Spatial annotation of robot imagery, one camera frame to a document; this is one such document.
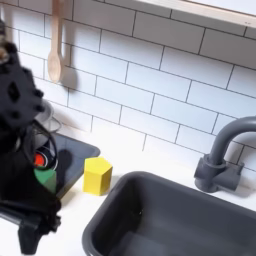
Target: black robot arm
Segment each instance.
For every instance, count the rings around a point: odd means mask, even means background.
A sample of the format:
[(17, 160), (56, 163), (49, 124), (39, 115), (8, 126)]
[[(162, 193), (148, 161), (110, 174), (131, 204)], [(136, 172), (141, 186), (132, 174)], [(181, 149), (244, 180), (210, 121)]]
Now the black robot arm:
[(44, 111), (43, 93), (35, 88), (32, 73), (20, 66), (15, 45), (5, 38), (0, 20), (0, 217), (19, 225), (21, 252), (33, 255), (41, 237), (57, 231), (61, 208), (34, 175), (34, 130), (55, 143), (35, 121)]

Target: yellow hexagonal block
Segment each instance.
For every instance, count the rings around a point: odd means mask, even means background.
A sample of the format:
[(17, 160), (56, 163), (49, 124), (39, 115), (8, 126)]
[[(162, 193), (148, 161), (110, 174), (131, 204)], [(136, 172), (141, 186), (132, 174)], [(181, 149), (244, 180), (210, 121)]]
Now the yellow hexagonal block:
[(102, 195), (110, 187), (112, 165), (103, 157), (85, 159), (83, 191)]

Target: sink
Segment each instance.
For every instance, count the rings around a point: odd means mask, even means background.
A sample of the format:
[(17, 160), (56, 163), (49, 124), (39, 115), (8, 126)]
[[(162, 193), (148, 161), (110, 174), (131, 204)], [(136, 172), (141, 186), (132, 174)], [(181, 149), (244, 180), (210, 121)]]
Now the sink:
[(256, 256), (256, 213), (133, 172), (88, 224), (83, 247), (88, 256)]

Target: gray faucet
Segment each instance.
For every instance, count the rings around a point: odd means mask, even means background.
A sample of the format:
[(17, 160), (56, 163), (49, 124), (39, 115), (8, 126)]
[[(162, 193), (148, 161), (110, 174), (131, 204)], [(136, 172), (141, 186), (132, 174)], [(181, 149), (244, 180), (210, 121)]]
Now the gray faucet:
[(244, 166), (228, 166), (224, 156), (230, 142), (245, 132), (256, 132), (256, 117), (233, 121), (219, 132), (211, 153), (199, 160), (195, 172), (195, 184), (198, 189), (206, 193), (214, 193), (220, 188), (232, 191), (237, 189)]

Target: white subway tile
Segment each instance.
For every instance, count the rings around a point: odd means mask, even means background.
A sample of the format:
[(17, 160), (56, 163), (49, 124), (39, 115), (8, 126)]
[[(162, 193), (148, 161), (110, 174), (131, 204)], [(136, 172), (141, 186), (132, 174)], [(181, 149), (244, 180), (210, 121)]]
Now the white subway tile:
[(256, 41), (207, 29), (201, 55), (256, 69)]
[(179, 125), (142, 112), (122, 108), (121, 125), (174, 142)]
[(245, 36), (248, 38), (256, 39), (256, 29), (255, 28), (247, 28)]
[[(51, 81), (48, 70), (48, 62), (45, 61), (45, 79)], [(92, 74), (79, 71), (74, 68), (64, 67), (63, 68), (63, 77), (59, 84), (66, 86), (68, 88), (85, 92), (89, 94), (94, 94), (96, 86), (96, 76)]]
[(9, 42), (12, 42), (16, 45), (19, 50), (20, 42), (19, 42), (19, 31), (12, 28), (6, 28), (6, 39)]
[[(45, 18), (45, 36), (52, 37), (51, 17)], [(92, 51), (99, 51), (100, 29), (69, 20), (63, 20), (62, 42)]]
[(229, 23), (222, 20), (216, 20), (207, 18), (205, 16), (195, 15), (188, 12), (181, 12), (177, 10), (172, 11), (172, 19), (184, 21), (187, 23), (199, 25), (202, 27), (213, 28), (216, 30), (228, 32), (243, 36), (245, 32), (245, 26), (237, 25), (235, 23)]
[(40, 36), (44, 35), (44, 15), (41, 13), (5, 4), (1, 17), (6, 26)]
[[(213, 134), (218, 135), (218, 133), (222, 128), (224, 128), (226, 125), (233, 122), (234, 120), (236, 119), (229, 116), (219, 115)], [(246, 133), (240, 134), (234, 138), (234, 141), (256, 148), (256, 133), (246, 132)]]
[(75, 0), (74, 21), (132, 35), (135, 11), (92, 0)]
[(161, 70), (226, 88), (232, 67), (217, 60), (165, 48)]
[(256, 99), (197, 82), (191, 85), (188, 102), (237, 118), (253, 116), (256, 109)]
[(134, 36), (150, 42), (198, 53), (204, 29), (175, 20), (138, 12)]
[(92, 132), (112, 146), (124, 147), (130, 150), (142, 151), (145, 134), (116, 125), (98, 118), (93, 118)]
[(19, 53), (20, 63), (27, 69), (30, 69), (33, 76), (44, 78), (44, 60), (24, 53)]
[(217, 118), (217, 122), (215, 124), (214, 130), (213, 130), (213, 134), (214, 135), (218, 135), (218, 133), (221, 131), (222, 128), (224, 128), (226, 125), (228, 125), (229, 123), (235, 121), (236, 119), (230, 116), (224, 116), (219, 114), (218, 118)]
[(44, 92), (44, 98), (61, 105), (67, 105), (68, 89), (58, 84), (53, 84), (38, 78), (34, 78), (36, 87)]
[(225, 155), (225, 160), (237, 164), (242, 150), (243, 145), (236, 142), (231, 142)]
[(199, 159), (203, 156), (199, 152), (151, 136), (147, 136), (146, 138), (144, 151), (167, 156), (172, 161), (178, 162), (193, 170), (196, 169)]
[(114, 4), (114, 5), (119, 5), (119, 6), (123, 6), (129, 9), (133, 9), (133, 10), (138, 10), (138, 11), (142, 11), (142, 12), (147, 12), (147, 13), (151, 13), (151, 14), (155, 14), (158, 16), (163, 16), (163, 17), (167, 17), (169, 18), (171, 15), (171, 10), (161, 7), (161, 6), (157, 6), (157, 5), (153, 5), (153, 4), (148, 4), (145, 2), (139, 2), (136, 0), (106, 0), (106, 3), (110, 3), (110, 4)]
[(256, 71), (235, 67), (228, 90), (256, 97)]
[(243, 133), (237, 136), (236, 138), (234, 138), (234, 141), (256, 148), (256, 133), (255, 132)]
[[(20, 32), (20, 51), (28, 53), (42, 59), (48, 59), (51, 50), (51, 40)], [(62, 53), (64, 54), (64, 64), (70, 64), (70, 46), (62, 44)]]
[(118, 123), (121, 106), (88, 94), (69, 90), (68, 107)]
[(255, 156), (256, 156), (256, 149), (245, 147), (240, 157), (239, 164), (244, 163), (245, 167), (256, 171)]
[(102, 31), (100, 52), (148, 67), (159, 68), (163, 46)]
[(256, 190), (256, 172), (243, 168), (240, 186)]
[(103, 76), (118, 82), (125, 82), (128, 63), (99, 53), (72, 47), (72, 67)]
[(92, 116), (76, 111), (71, 108), (61, 106), (59, 104), (51, 103), (54, 108), (54, 117), (68, 126), (83, 130), (85, 132), (91, 131)]
[(205, 132), (211, 132), (217, 114), (189, 104), (155, 96), (152, 114)]
[(126, 83), (160, 95), (185, 101), (190, 80), (130, 63)]
[(101, 77), (97, 78), (96, 96), (148, 113), (153, 103), (153, 93)]
[[(64, 1), (63, 17), (66, 19), (72, 19), (73, 1)], [(37, 12), (52, 14), (52, 0), (19, 0), (19, 6)]]
[[(214, 135), (181, 126), (177, 138), (177, 144), (204, 154), (209, 154), (215, 138), (216, 136)], [(226, 153), (225, 160), (236, 164), (242, 152), (242, 148), (242, 145), (231, 142)]]

